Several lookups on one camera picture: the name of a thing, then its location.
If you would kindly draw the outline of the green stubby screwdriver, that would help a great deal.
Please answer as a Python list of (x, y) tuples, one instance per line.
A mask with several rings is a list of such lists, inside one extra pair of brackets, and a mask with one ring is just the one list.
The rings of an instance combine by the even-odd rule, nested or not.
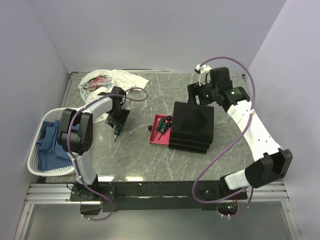
[(121, 134), (122, 131), (122, 126), (121, 125), (116, 125), (114, 128), (114, 142), (116, 142), (118, 136)]

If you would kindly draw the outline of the black drawer cabinet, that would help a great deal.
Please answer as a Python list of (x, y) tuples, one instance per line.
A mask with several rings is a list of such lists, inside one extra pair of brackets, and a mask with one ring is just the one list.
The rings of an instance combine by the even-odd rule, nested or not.
[(173, 107), (168, 147), (206, 154), (214, 139), (215, 108), (176, 101)]

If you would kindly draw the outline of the green long screwdriver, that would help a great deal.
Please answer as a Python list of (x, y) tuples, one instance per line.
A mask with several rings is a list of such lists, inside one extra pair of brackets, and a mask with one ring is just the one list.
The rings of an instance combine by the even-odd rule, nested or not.
[(162, 125), (166, 122), (166, 118), (165, 117), (161, 117), (158, 124), (157, 124), (157, 127), (156, 127), (156, 130), (155, 130), (155, 134), (153, 135), (153, 138), (152, 140), (155, 139), (157, 133), (160, 131)]

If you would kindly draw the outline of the pink bottom drawer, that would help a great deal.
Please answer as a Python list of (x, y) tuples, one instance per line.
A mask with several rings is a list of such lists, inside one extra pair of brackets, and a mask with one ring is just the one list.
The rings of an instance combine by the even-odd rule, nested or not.
[(153, 124), (148, 127), (150, 130), (149, 143), (168, 146), (171, 134), (172, 116), (156, 114)]

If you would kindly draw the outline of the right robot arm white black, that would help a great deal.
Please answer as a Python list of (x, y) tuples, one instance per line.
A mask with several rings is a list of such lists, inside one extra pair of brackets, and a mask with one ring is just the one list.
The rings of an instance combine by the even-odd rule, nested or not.
[(227, 67), (211, 68), (197, 65), (197, 83), (188, 88), (188, 102), (195, 105), (196, 98), (202, 105), (216, 102), (233, 119), (243, 133), (254, 162), (243, 170), (221, 177), (219, 195), (228, 200), (237, 189), (255, 189), (283, 179), (293, 160), (289, 149), (283, 149), (269, 134), (252, 108), (253, 98), (242, 86), (234, 86)]

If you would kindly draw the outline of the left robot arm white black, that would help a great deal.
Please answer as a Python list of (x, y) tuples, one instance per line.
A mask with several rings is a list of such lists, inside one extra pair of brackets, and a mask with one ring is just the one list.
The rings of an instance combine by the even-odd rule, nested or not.
[(76, 181), (84, 185), (81, 194), (86, 200), (94, 201), (100, 194), (94, 185), (97, 174), (90, 158), (93, 143), (93, 123), (103, 114), (107, 114), (106, 123), (112, 128), (122, 128), (130, 114), (125, 109), (127, 93), (120, 87), (113, 87), (110, 93), (101, 93), (99, 98), (77, 108), (62, 111), (56, 140), (71, 158)]

